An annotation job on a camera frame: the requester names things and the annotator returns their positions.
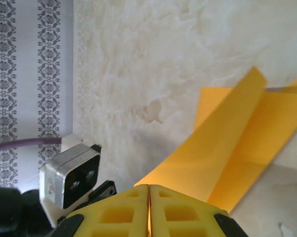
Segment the white surface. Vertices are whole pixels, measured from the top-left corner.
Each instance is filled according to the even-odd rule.
[[[64,152],[82,142],[82,139],[77,138],[74,134],[69,134],[61,139],[61,152]]]
[[[189,136],[200,87],[234,86],[253,65],[268,87],[297,77],[297,0],[74,4],[73,133],[102,145],[98,183],[119,192]],[[297,135],[274,163],[297,172]],[[281,222],[297,237],[297,177],[281,172],[232,214],[252,236],[280,237]],[[281,176],[286,188],[273,192]]]
[[[38,131],[38,4],[35,1],[16,2],[16,93],[18,139],[37,138]],[[37,189],[39,184],[38,146],[20,147],[17,152],[15,186],[23,193]]]

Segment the wall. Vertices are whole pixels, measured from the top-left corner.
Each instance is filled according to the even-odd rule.
[[[72,132],[73,2],[0,0],[0,143]],[[38,188],[55,145],[0,152],[0,186]]]
[[[102,145],[98,184],[114,180],[118,192],[191,134],[200,87],[234,86],[253,65],[268,87],[297,77],[297,0],[77,0],[74,9],[74,134]],[[249,236],[297,237],[297,134],[232,215]]]

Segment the square cutout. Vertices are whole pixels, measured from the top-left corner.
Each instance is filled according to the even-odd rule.
[[[132,223],[133,216],[132,207],[111,207],[102,213],[99,223]]]
[[[197,221],[196,211],[189,206],[166,206],[165,216],[167,221]]]

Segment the orange paper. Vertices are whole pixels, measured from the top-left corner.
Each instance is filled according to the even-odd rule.
[[[235,88],[202,88],[194,133],[137,185],[231,211],[297,130],[297,80],[277,93],[264,83],[252,68]]]

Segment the white textured wall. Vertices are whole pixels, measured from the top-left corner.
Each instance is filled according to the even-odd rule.
[[[297,77],[297,0],[78,0],[74,9],[74,133],[103,145],[99,183],[119,190],[192,132],[200,87],[234,86],[252,65],[269,86]],[[276,163],[297,168],[297,136]],[[235,215],[250,236],[281,236],[281,219],[297,232],[294,208],[276,208],[282,217]]]

